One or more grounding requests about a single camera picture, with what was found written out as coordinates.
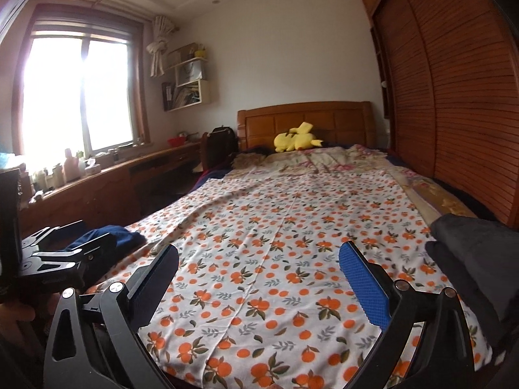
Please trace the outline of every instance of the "blue gripper pad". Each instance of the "blue gripper pad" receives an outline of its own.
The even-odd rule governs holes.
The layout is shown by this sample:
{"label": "blue gripper pad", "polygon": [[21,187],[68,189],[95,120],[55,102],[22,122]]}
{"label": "blue gripper pad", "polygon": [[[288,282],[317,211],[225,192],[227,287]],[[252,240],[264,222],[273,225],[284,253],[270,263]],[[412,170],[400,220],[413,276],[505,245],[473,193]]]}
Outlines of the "blue gripper pad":
{"label": "blue gripper pad", "polygon": [[339,266],[370,323],[385,331],[391,321],[389,299],[350,242],[339,249]]}

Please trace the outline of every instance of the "window frame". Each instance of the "window frame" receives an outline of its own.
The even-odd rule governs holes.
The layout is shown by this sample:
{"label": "window frame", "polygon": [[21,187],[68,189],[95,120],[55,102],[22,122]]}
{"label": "window frame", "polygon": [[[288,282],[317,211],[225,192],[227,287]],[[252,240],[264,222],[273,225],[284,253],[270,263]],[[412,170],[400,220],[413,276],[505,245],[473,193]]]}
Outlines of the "window frame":
{"label": "window frame", "polygon": [[[146,106],[144,102],[144,73],[143,73],[143,33],[144,25],[136,20],[131,20],[116,14],[95,10],[93,8],[83,6],[72,6],[64,4],[39,4],[36,6],[33,15],[28,24],[27,30],[22,41],[22,47],[18,57],[17,71],[13,84],[12,95],[12,147],[15,154],[23,154],[23,136],[22,136],[22,120],[23,120],[23,69],[29,58],[30,49],[34,38],[45,37],[32,36],[35,23],[45,15],[67,15],[74,17],[81,22],[92,22],[95,24],[103,24],[113,29],[121,30],[128,33],[131,38],[128,46],[128,106],[130,114],[130,124],[132,127],[133,141],[139,139],[142,143],[150,143],[150,130],[146,115]],[[99,38],[78,37],[81,39],[81,55],[85,58],[88,51],[88,45],[92,40],[103,41]],[[81,90],[81,127],[83,130],[83,141],[85,143],[85,153],[94,155],[100,151],[115,148],[125,144],[121,142],[117,145],[107,148],[91,148],[90,136],[86,122],[86,103],[85,103],[84,84]]]}

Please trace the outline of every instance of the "silver screw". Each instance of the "silver screw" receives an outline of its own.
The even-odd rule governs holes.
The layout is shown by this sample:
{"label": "silver screw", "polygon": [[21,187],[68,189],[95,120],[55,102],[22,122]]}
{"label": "silver screw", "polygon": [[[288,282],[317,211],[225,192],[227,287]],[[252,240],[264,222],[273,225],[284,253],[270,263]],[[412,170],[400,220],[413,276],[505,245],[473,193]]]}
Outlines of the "silver screw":
{"label": "silver screw", "polygon": [[399,279],[394,283],[395,287],[398,288],[401,291],[407,291],[409,290],[409,282],[403,279]]}
{"label": "silver screw", "polygon": [[450,298],[454,298],[456,296],[456,291],[451,287],[447,287],[445,288],[445,295]]}
{"label": "silver screw", "polygon": [[124,288],[124,284],[122,282],[114,282],[108,287],[110,292],[119,292]]}
{"label": "silver screw", "polygon": [[67,288],[61,293],[63,298],[71,298],[72,295],[74,295],[74,288]]}

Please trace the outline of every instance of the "desk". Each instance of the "desk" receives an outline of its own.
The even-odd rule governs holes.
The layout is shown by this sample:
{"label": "desk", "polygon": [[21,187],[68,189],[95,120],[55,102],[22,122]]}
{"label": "desk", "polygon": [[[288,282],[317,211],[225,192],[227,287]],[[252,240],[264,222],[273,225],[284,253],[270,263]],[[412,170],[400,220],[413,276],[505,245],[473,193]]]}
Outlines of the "desk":
{"label": "desk", "polygon": [[200,144],[165,149],[122,162],[46,195],[19,213],[22,238],[42,229],[84,220],[90,228],[127,226],[141,219],[136,186],[200,159]]}

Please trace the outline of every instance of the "bed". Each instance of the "bed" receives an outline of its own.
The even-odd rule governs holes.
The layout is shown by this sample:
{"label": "bed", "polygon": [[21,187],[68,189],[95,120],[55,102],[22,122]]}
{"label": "bed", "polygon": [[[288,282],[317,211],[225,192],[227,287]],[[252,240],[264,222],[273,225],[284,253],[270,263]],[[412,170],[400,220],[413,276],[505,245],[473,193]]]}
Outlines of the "bed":
{"label": "bed", "polygon": [[[471,213],[366,147],[375,143],[369,102],[240,111],[240,148],[270,146],[302,121],[318,138],[351,147],[236,157],[222,179],[129,226],[147,244],[91,288],[124,282],[169,243],[178,249],[175,279],[139,336],[179,387],[344,387],[380,334],[339,270],[345,241],[418,289],[450,285],[424,251],[428,223],[445,211]],[[480,368],[492,352],[463,306]],[[388,386],[404,376],[420,332],[418,324]]]}

